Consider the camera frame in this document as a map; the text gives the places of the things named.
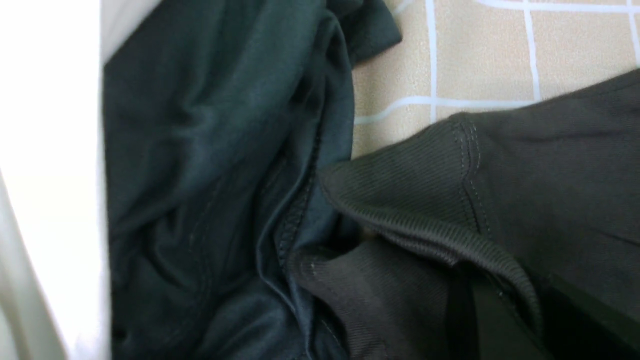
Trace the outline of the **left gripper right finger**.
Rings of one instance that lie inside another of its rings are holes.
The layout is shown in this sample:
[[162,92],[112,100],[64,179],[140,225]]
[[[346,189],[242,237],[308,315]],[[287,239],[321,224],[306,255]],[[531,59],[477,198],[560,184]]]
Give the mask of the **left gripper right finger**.
[[550,351],[638,351],[639,322],[557,276],[548,276],[545,344]]

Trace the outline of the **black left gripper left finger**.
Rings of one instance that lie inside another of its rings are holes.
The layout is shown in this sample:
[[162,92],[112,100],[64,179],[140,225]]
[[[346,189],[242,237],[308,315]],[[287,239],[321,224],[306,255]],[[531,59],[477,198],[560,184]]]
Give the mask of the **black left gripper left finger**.
[[471,340],[473,360],[546,360],[528,327],[485,277],[471,281],[475,326]]

